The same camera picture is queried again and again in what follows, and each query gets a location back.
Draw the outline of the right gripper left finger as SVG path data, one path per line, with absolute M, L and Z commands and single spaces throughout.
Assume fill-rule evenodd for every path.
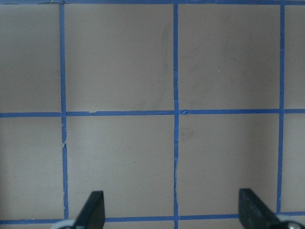
M 52 229 L 102 229 L 105 224 L 103 191 L 93 191 L 76 219 L 65 219 L 54 223 Z

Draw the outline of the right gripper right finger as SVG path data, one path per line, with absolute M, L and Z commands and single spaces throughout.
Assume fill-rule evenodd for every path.
M 281 220 L 250 188 L 238 193 L 238 216 L 244 229 L 303 229 L 302 223 Z

